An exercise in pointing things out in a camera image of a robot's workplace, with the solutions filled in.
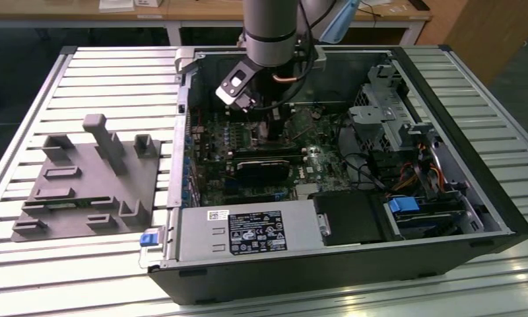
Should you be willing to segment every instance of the blue latch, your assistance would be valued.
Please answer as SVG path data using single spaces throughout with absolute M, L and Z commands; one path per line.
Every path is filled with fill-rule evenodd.
M 389 209 L 392 213 L 419 211 L 419 204 L 415 197 L 396 197 L 389 201 Z
M 141 246 L 157 246 L 158 245 L 158 233 L 144 233 L 141 235 Z

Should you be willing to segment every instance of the cable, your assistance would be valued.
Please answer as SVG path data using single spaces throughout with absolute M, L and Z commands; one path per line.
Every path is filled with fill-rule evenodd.
M 325 19 L 325 17 L 329 15 L 332 9 L 335 8 L 336 0 L 332 0 L 331 5 L 327 8 L 325 13 L 319 17 L 317 20 L 311 24 L 311 28 L 316 27 L 316 25 Z
M 315 45 L 313 45 L 313 35 L 312 35 L 312 31 L 311 31 L 311 25 L 309 25 L 309 20 L 307 19 L 307 13 L 305 13 L 305 8 L 303 6 L 301 1 L 299 2 L 299 8 L 301 9 L 301 15 L 304 18 L 304 22 L 305 22 L 305 26 L 307 26 L 307 65 L 305 65 L 305 69 L 303 70 L 303 73 L 300 74 L 300 76 L 297 77 L 288 77 L 288 78 L 283 78 L 280 76 L 277 76 L 277 74 L 272 75 L 273 80 L 277 83 L 283 83 L 283 84 L 289 84 L 289 83 L 296 83 L 300 80 L 303 80 L 303 78 L 307 77 L 307 75 L 309 74 L 313 65 L 315 65 Z
M 365 4 L 365 5 L 369 7 L 369 10 L 372 10 L 372 11 L 368 12 L 368 13 L 373 16 L 373 27 L 372 27 L 372 33 L 371 33 L 371 35 L 372 35 L 372 38 L 371 38 L 371 39 L 373 39 L 373 30 L 375 30 L 376 24 L 377 24 L 377 17 L 381 17 L 381 15 L 379 15 L 379 14 L 376 14 L 376 13 L 373 12 L 373 7 L 372 7 L 368 3 L 363 2 L 363 1 L 361 1 L 361 3 Z
M 311 72 L 311 69 L 313 68 L 313 64 L 315 64 L 315 50 L 313 50 L 313 42 L 312 42 L 312 33 L 311 33 L 311 26 L 309 26 L 309 21 L 307 20 L 307 13 L 305 13 L 305 9 L 303 7 L 301 2 L 299 2 L 299 7 L 301 9 L 301 13 L 304 16 L 304 20 L 305 20 L 305 25 L 307 25 L 307 39 L 309 42 L 309 47 L 308 47 L 308 56 L 309 56 L 309 61 L 307 62 L 307 66 L 305 66 L 305 70 L 301 73 L 301 79 L 296 80 L 296 85 L 291 86 L 289 89 L 289 93 L 287 94 L 287 96 L 284 97 L 284 99 L 281 99 L 280 101 L 277 101 L 275 104 L 267 106 L 267 107 L 260 107 L 260 108 L 253 108 L 253 110 L 257 111 L 268 111 L 272 109 L 276 109 L 277 107 L 283 106 L 299 93 L 299 91 L 301 91 L 305 80 L 307 80 L 307 75 Z
M 288 93 L 288 95 L 284 97 L 284 99 L 281 99 L 280 101 L 277 101 L 275 104 L 272 104 L 268 107 L 253 108 L 253 110 L 267 111 L 267 110 L 276 109 L 279 106 L 283 106 L 296 96 L 299 91 L 301 91 L 305 80 L 307 80 L 307 78 L 304 78 L 303 81 L 299 81 L 293 86 L 289 87 L 289 89 L 293 89 L 293 90 Z
M 373 15 L 373 16 L 376 16 L 376 17 L 379 17 L 379 18 L 383 17 L 383 15 L 380 15 L 379 13 L 372 13 L 372 12 L 365 11 L 365 10 L 361 10 L 361 9 L 359 9 L 359 11 L 361 11 L 361 12 L 364 12 L 364 13 L 368 13 L 369 15 Z

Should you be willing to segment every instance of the slotted metal table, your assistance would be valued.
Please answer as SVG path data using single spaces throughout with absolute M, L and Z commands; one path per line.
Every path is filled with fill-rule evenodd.
M 176 49 L 78 48 L 54 63 L 0 162 L 0 316 L 528 316 L 528 241 L 443 276 L 205 306 L 176 305 L 146 277 L 137 263 L 140 233 L 10 242 L 45 160 L 45 137 L 66 133 L 73 143 L 93 142 L 81 128 L 82 117 L 93 113 L 108 117 L 121 141 L 140 133 L 162 141 L 153 226 L 164 223 Z M 405 51 L 528 220 L 527 133 L 453 52 L 436 46 Z

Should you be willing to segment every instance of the black cable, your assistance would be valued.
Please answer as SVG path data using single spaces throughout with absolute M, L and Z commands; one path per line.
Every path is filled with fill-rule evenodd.
M 373 7 L 368 3 L 365 3 L 365 2 L 361 2 L 361 3 L 365 4 L 369 7 L 369 10 L 372 10 L 371 12 L 368 12 L 373 16 L 373 27 L 372 27 L 372 33 L 371 33 L 371 38 L 369 38 L 369 40 L 372 42 L 372 40 L 373 40 L 373 32 L 375 32 L 375 28 L 376 28 L 376 24 L 377 24 L 377 17 L 381 17 L 381 15 L 379 15 L 379 14 L 376 14 L 373 12 Z
M 313 37 L 312 37 L 312 32 L 311 32 L 309 21 L 307 20 L 305 8 L 303 7 L 301 1 L 299 2 L 299 8 L 301 9 L 301 14 L 303 14 L 305 25 L 307 25 L 307 41 L 308 41 L 308 45 L 309 45 L 307 48 L 307 57 L 309 60 L 307 61 L 305 70 L 303 71 L 301 75 L 297 77 L 295 84 L 289 87 L 291 92 L 284 97 L 284 99 L 281 99 L 280 101 L 277 101 L 275 104 L 272 104 L 268 107 L 253 108 L 253 110 L 257 110 L 257 111 L 268 111 L 268 110 L 276 109 L 277 107 L 283 106 L 297 95 L 299 91 L 301 91 L 301 89 L 303 89 L 303 86 L 304 86 L 304 83 L 307 80 L 307 75 L 309 74 L 311 69 L 313 68 L 313 64 L 315 64 Z
M 307 65 L 305 65 L 305 69 L 303 70 L 303 73 L 296 78 L 296 82 L 303 80 L 303 78 L 305 78 L 305 76 L 309 74 L 309 72 L 313 68 L 313 65 L 315 65 L 313 33 L 311 30 L 312 26 L 309 25 L 309 19 L 307 18 L 307 12 L 305 12 L 305 8 L 303 6 L 301 1 L 299 2 L 299 8 L 301 10 L 301 15 L 303 15 L 303 19 L 304 19 L 305 27 L 307 27 L 307 31 L 305 31 L 305 35 L 307 35 L 307 49 L 305 49 Z
M 332 9 L 335 8 L 336 0 L 332 0 L 331 5 L 327 8 L 325 13 L 319 17 L 317 20 L 311 24 L 311 28 L 316 27 L 316 25 L 325 19 L 325 17 L 329 15 Z
M 361 9 L 359 9 L 359 11 L 361 11 L 364 13 L 368 13 L 369 15 L 373 15 L 373 16 L 381 18 L 381 15 L 379 13 L 372 13 L 371 11 L 365 11 L 365 10 L 361 10 Z

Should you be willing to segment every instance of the warning label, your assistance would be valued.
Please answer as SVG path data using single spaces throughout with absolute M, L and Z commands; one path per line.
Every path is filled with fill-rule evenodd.
M 288 250 L 281 211 L 229 215 L 231 253 L 264 253 Z

